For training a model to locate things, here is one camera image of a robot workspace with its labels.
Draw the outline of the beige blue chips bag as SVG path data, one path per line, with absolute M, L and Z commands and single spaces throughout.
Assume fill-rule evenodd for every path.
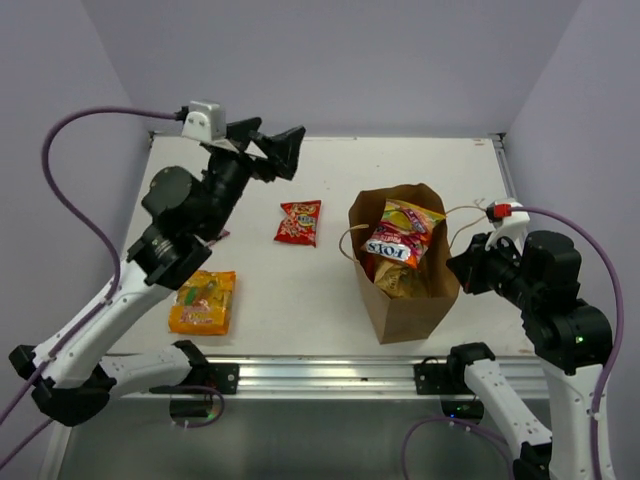
M 374 268 L 373 283 L 392 299 L 429 296 L 428 281 L 423 272 L 404 263 L 379 260 Z

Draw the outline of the red Fox's candy bag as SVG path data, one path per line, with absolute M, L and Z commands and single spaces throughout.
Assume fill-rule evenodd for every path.
M 443 213 L 387 199 L 381 219 L 361 250 L 417 269 L 429 249 L 435 228 L 445 219 Z

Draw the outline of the brown paper bag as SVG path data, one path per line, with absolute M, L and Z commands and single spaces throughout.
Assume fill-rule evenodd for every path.
M 342 255 L 354 265 L 362 300 L 381 344 L 391 344 L 428 338 L 455 304 L 460 284 L 447 268 L 451 258 L 448 225 L 445 221 L 435 228 L 433 240 L 418 268 L 428 281 L 429 296 L 392 299 L 371 282 L 362 267 L 361 250 L 371 236 L 383 213 L 387 199 L 397 199 L 444 213 L 440 196 L 429 186 L 404 184 L 360 192 L 348 212 L 349 229 L 342 236 L 351 240 L 347 252 L 338 242 Z

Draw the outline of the small red snack bag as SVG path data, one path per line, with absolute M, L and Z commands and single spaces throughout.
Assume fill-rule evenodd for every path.
M 280 243 L 316 247 L 321 206 L 320 200 L 281 203 L 284 217 L 274 240 Z

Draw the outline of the cassava chips bag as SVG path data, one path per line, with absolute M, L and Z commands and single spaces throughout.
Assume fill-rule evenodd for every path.
M 361 264 L 362 264 L 362 267 L 364 269 L 364 272 L 365 272 L 367 278 L 371 282 L 374 282 L 375 281 L 375 274 L 376 274 L 376 258 L 375 258 L 375 256 L 371 255 L 371 254 L 364 254 Z

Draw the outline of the purple snack bag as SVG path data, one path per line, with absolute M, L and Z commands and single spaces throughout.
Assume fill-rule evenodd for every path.
M 223 229 L 214 239 L 207 242 L 208 247 L 213 247 L 219 241 L 227 238 L 230 235 L 230 232 L 226 229 Z

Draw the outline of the yellow gummy candy bag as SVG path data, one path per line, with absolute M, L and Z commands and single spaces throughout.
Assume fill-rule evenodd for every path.
M 235 286 L 235 271 L 196 271 L 176 292 L 168 317 L 169 331 L 183 335 L 227 335 Z

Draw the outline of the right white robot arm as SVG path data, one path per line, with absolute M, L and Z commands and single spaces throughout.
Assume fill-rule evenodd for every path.
M 501 376 L 494 354 L 478 342 L 451 349 L 445 379 L 472 391 L 499 427 L 517 479 L 612 479 L 606 404 L 597 387 L 613 349 L 609 321 L 579 299 L 582 257 L 573 241 L 536 231 L 517 250 L 507 237 L 489 245 L 487 234 L 447 266 L 467 294 L 493 291 L 521 313 L 549 392 L 550 427 L 539 424 Z

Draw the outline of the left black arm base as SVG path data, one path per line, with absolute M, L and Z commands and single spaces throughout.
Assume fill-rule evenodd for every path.
M 161 389 L 169 396 L 171 419 L 186 427 L 213 423 L 225 408 L 227 396 L 235 395 L 240 379 L 237 363 L 210 363 L 200 380 Z

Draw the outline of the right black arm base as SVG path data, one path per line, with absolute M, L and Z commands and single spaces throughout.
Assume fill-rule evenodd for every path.
M 444 416 L 478 424 L 485 409 L 478 397 L 461 380 L 456 380 L 447 361 L 425 357 L 413 365 L 417 395 L 436 398 Z

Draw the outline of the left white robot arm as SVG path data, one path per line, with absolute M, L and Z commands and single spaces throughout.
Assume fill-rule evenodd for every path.
M 141 201 L 150 225 L 119 260 L 112 279 L 58 333 L 9 355 L 41 413 L 65 426 L 82 424 L 110 401 L 132 393 L 203 392 L 211 377 L 189 340 L 147 354 L 111 356 L 111 347 L 150 309 L 179 290 L 208 260 L 250 180 L 294 177 L 306 134 L 302 126 L 266 136 L 258 117 L 234 122 L 208 145 L 201 177 L 170 166 Z

